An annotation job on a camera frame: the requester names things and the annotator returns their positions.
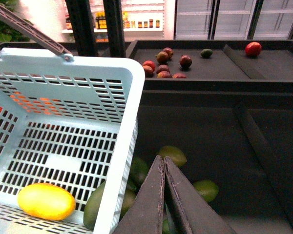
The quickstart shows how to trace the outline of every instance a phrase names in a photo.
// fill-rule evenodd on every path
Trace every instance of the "gray basket handle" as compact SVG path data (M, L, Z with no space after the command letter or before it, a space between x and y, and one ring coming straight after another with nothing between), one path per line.
M28 22L24 21L14 13L0 5L0 20L11 26L12 28L23 33L27 37L31 38L43 48L50 50L56 55L72 54L61 44L55 42L53 39L43 34Z

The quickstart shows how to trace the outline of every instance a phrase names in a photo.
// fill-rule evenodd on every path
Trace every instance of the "produce display bin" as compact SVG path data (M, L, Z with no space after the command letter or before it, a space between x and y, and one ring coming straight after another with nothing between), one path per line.
M245 126L241 104L256 126ZM162 146L180 148L181 171L219 186L209 205L238 234L293 234L293 94L159 87L143 91L138 119L134 155L151 164ZM260 154L250 134L274 156Z
M293 82L293 40L261 40L262 52L258 58L248 58L244 49L250 40L138 40L133 42L127 49L128 58L143 64L146 60L156 61L155 55L165 47L174 50L171 61L167 64L170 73L184 73L187 78L157 78L154 73L153 78L146 78L146 84L151 81L160 82L161 80L175 82L191 82L196 80L204 81L248 81L249 77L243 68L238 67L223 48L227 44L235 51L241 61L246 61L248 68L256 70L262 75L264 81L292 81ZM210 48L213 54L209 59L202 58L201 50ZM181 55L188 54L192 58L192 65L188 70L181 68L179 59Z

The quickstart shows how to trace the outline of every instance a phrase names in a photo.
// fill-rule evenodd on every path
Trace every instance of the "shopping basket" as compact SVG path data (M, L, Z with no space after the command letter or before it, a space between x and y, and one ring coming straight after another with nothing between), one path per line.
M105 180L94 233L111 233L138 133L142 66L72 56L1 6L0 19L46 48L0 50L0 234L92 233L83 210ZM26 215L17 195L36 182L69 191L74 213L64 221Z

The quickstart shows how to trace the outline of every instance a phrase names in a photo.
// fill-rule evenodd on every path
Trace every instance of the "green plant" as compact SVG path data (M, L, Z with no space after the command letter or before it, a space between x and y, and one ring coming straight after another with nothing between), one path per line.
M6 7L10 11L14 12L18 0L0 0L0 5ZM0 41L29 41L30 38L25 37L19 31L13 29L6 23L0 20Z

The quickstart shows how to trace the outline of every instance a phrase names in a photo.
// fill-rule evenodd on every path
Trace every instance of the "red fruit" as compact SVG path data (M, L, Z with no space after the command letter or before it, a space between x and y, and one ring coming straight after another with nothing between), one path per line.
M174 51L169 47L164 48L162 51L164 51L168 54L169 59L171 59L172 56L174 55Z
M145 65L150 66L153 69L153 71L155 71L155 63L153 61L147 60L142 64L142 66L145 66Z
M164 64L169 59L168 54L164 51L159 52L155 57L159 64Z
M156 74L159 74L162 71L170 72L170 69L167 65L162 64L162 65L159 65L158 68L156 69Z
M167 71L162 71L157 74L157 78L171 78L171 74Z
M182 55L179 63L183 69L188 69L192 64L192 59L190 55Z
M143 66L143 69L144 69L144 71L145 71L145 74L146 74L146 77L152 77L153 76L153 69L150 67L150 66L147 66L147 65L145 65L145 66Z
M249 57L256 57L262 51L262 46L258 42L251 42L245 47L245 53Z
M172 77L173 78L187 78L185 74L180 73L180 72L174 74Z

